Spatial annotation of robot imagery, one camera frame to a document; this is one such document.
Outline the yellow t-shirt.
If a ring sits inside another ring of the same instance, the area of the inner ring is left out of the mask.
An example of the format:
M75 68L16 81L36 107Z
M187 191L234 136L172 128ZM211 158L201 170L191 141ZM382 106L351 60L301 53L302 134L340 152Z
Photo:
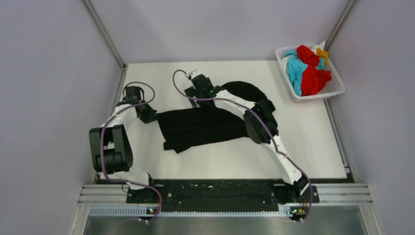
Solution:
M328 52L325 51L325 50L323 50L323 49L317 48L316 54L320 58L323 58L324 59L324 66L327 68L328 67L328 64L329 64L329 55L328 55Z

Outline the light blue t-shirt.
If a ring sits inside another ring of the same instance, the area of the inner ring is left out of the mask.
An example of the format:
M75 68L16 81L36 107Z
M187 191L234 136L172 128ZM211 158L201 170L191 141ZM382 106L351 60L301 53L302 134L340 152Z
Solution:
M302 96L302 74L305 71L307 65L298 58L297 49L288 50L286 52L285 58L287 59L286 73L288 75L289 81L294 89L295 94Z

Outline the red t-shirt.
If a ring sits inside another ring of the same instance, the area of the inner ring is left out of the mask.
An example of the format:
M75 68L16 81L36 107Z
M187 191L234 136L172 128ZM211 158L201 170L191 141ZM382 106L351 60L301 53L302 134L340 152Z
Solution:
M302 96L316 95L332 80L331 73L328 67L324 66L324 59L314 54L309 47L299 46L297 56L307 65L302 74Z

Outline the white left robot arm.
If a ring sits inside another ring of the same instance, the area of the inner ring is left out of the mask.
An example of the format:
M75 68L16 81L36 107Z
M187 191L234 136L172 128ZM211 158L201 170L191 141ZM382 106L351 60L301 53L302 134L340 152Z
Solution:
M138 84L129 83L111 117L89 131L90 149L96 172L112 183L128 185L130 197L152 202L159 197L157 189L150 174L133 165L134 156L127 135L137 118L145 124L158 119L157 111L144 100L144 90Z

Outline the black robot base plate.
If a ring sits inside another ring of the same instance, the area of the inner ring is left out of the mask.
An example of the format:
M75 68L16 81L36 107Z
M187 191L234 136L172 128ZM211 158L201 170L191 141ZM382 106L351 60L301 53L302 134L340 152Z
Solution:
M150 185L161 194L162 212L276 212L320 201L316 187L299 195L278 179L155 179Z

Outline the white t-shirt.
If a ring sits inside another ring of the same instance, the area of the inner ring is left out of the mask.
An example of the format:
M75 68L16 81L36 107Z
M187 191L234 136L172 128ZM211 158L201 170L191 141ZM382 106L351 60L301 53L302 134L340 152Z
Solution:
M314 45L314 46L311 48L311 51L312 51L314 54L317 54L317 52L318 52L319 50L324 50L325 44L326 44L326 40L322 41L322 42L321 42L320 44L318 44L318 45Z

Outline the black t-shirt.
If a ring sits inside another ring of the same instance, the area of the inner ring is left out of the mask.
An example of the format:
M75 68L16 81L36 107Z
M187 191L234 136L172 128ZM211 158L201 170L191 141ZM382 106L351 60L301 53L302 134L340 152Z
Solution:
M248 137L241 118L211 106L167 111L158 113L157 117L165 139L164 150L176 153L194 146Z

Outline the white plastic laundry basket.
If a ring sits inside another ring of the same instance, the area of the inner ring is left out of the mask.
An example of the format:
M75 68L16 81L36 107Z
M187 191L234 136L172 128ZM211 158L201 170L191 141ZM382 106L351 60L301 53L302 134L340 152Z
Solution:
M327 99L346 87L323 45L297 45L276 49L282 77L295 101Z

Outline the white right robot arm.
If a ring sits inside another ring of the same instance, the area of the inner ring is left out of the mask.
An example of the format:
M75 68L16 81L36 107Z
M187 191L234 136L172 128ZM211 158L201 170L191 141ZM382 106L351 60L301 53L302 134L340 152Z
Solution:
M316 192L309 177L289 157L282 143L271 101L266 98L257 102L248 101L221 86L214 86L211 80L198 70L186 74L185 77L192 85L183 95L192 105L213 105L242 119L249 138L271 154L284 181L288 200L311 205Z

